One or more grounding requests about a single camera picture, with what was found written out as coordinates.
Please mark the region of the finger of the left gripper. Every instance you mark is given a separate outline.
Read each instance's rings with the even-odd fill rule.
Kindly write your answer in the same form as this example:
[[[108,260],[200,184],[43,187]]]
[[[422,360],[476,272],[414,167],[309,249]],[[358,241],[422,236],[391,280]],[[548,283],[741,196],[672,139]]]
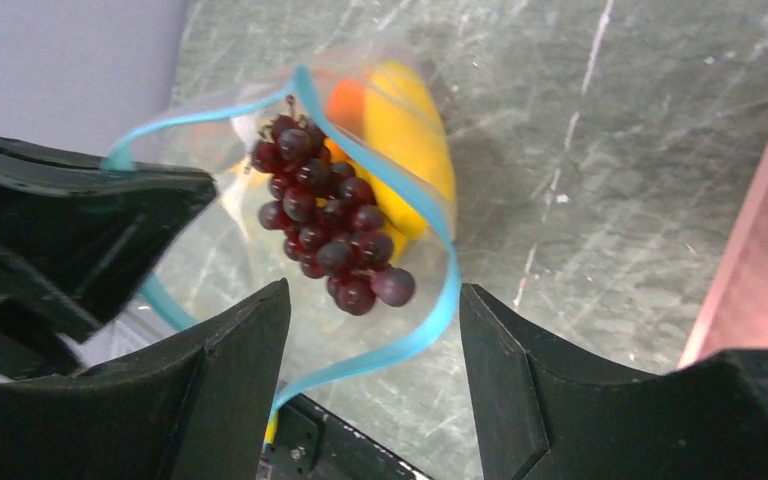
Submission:
[[[0,375],[69,375],[215,198],[182,167],[104,171],[94,155],[0,136]]]

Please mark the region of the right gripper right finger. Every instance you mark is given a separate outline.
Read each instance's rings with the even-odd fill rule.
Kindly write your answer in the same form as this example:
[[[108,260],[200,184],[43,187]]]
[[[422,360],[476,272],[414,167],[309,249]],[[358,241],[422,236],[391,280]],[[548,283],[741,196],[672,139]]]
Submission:
[[[768,350],[665,375],[591,353],[476,284],[461,338],[488,479],[768,479]]]

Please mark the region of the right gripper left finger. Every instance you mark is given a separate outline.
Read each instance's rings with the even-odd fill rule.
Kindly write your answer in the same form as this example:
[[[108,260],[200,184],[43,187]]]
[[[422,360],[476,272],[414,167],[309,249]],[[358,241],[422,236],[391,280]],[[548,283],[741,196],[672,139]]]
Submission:
[[[286,280],[75,376],[0,383],[0,479],[252,479],[289,328]]]

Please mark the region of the dark red grape bunch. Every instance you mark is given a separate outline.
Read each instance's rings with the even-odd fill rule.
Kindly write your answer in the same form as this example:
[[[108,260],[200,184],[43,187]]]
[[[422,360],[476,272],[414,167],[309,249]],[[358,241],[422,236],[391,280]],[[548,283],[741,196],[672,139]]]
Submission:
[[[251,165],[267,177],[261,227],[284,235],[283,252],[302,274],[322,279],[338,309],[354,316],[377,303],[403,307],[415,277],[393,264],[396,240],[371,183],[309,117],[279,114],[259,131]]]

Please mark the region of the clear zip bag blue zipper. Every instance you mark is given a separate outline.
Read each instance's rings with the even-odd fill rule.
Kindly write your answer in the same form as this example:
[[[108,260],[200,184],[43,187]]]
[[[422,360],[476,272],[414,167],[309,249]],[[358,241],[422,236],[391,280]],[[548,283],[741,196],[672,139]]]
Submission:
[[[396,52],[309,60],[170,109],[118,140],[111,172],[209,174],[214,200],[141,287],[176,330],[286,280],[273,404],[400,363],[458,307],[456,188],[438,109]]]

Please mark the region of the orange fruit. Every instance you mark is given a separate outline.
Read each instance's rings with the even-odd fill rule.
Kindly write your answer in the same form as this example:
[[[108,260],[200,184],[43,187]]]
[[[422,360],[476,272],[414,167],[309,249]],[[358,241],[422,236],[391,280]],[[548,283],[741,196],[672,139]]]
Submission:
[[[326,118],[346,135],[364,138],[365,85],[357,78],[339,80],[326,103]]]

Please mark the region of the yellow mango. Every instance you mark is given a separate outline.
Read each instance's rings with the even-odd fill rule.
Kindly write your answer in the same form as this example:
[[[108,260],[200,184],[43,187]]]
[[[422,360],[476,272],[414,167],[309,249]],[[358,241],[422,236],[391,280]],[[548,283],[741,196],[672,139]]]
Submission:
[[[387,61],[367,76],[363,139],[367,146],[437,194],[448,233],[457,237],[456,180],[442,120],[430,91],[408,66]]]

